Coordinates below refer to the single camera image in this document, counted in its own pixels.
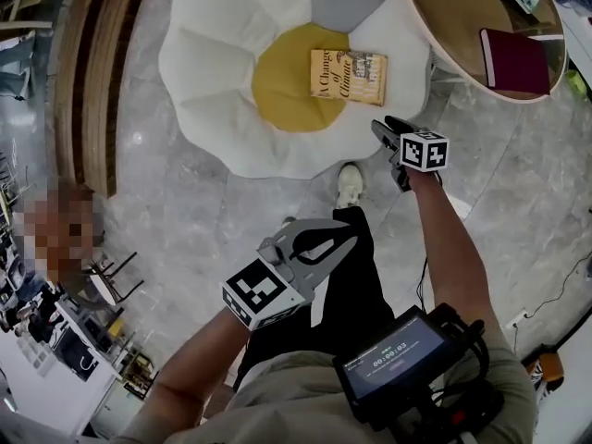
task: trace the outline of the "display screen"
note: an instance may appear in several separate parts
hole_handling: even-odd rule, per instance
[[[421,317],[414,317],[377,345],[343,365],[356,398],[386,385],[435,351],[444,339]]]

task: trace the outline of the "hand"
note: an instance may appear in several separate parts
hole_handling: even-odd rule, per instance
[[[409,184],[411,189],[413,189],[415,193],[418,193],[426,186],[429,187],[438,185],[438,180],[433,172],[423,173],[422,171],[417,171],[416,169],[408,166],[406,166],[405,169],[407,170],[407,175],[409,176]]]

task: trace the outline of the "wooden bench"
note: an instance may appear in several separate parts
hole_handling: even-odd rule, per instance
[[[55,150],[60,176],[81,184],[84,78],[103,0],[72,0],[55,79]]]
[[[116,184],[119,88],[133,24],[142,0],[104,0],[84,77],[82,167],[84,183],[110,197]]]

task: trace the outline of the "black pants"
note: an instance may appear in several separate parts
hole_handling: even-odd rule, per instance
[[[382,295],[374,263],[374,242],[360,207],[333,211],[333,218],[356,229],[358,241],[329,276],[323,320],[311,327],[311,306],[253,332],[239,367],[236,391],[256,364],[281,353],[318,351],[339,355],[352,344],[387,327],[395,316]]]

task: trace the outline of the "wire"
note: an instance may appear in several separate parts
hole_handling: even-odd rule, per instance
[[[424,268],[422,269],[422,276],[419,279],[419,283],[417,283],[417,288],[415,288],[415,294],[419,298],[419,302],[422,306],[422,312],[426,312],[426,303],[424,302],[424,279],[426,279],[426,270],[427,270],[427,257],[424,260]]]
[[[454,385],[448,385],[447,387],[433,391],[432,395],[440,393],[440,395],[435,399],[435,402],[442,401],[444,398],[452,395],[463,393],[471,385],[484,380],[487,376],[487,372],[489,371],[489,350],[487,349],[487,345],[483,339],[479,337],[477,342],[471,345],[469,349],[475,354],[475,357],[479,361],[479,375],[477,375],[475,378],[471,378],[468,381],[455,383]]]
[[[550,302],[556,302],[558,300],[561,299],[561,296],[563,296],[563,293],[565,292],[565,285],[567,284],[567,280],[570,278],[570,276],[574,273],[575,269],[585,260],[587,260],[588,258],[590,258],[592,256],[592,252],[590,252],[588,255],[586,255],[584,258],[580,258],[575,265],[572,268],[572,271],[570,271],[567,275],[567,277],[565,277],[565,279],[563,280],[563,284],[561,285],[561,292],[559,293],[559,296],[557,296],[557,298],[553,298],[552,300],[547,300],[542,302],[532,314],[527,314],[524,316],[524,318],[526,319],[532,319],[533,317],[535,317],[535,314],[538,313],[538,311],[540,310],[540,308],[542,308],[545,304],[549,304]]]
[[[518,326],[515,324],[513,326],[516,329],[516,333],[514,334],[514,355],[515,355],[516,354],[516,346],[518,345]]]

